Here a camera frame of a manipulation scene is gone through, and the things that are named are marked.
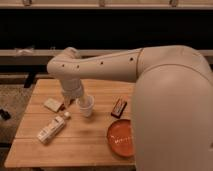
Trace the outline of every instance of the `wooden surface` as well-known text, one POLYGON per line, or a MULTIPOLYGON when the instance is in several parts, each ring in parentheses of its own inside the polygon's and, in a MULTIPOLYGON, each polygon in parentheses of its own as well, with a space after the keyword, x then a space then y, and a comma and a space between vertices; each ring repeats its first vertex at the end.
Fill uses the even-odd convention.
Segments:
POLYGON ((57 80, 39 80, 20 123, 12 147, 5 162, 6 167, 60 167, 133 165, 134 158, 122 158, 114 154, 106 139, 107 129, 117 120, 110 115, 119 97, 128 105, 122 118, 130 119, 130 97, 134 84, 83 80, 85 91, 95 98, 91 118, 84 118, 75 103, 67 111, 72 119, 49 145, 41 144, 37 133, 57 114, 43 107, 52 97, 62 101, 57 80))

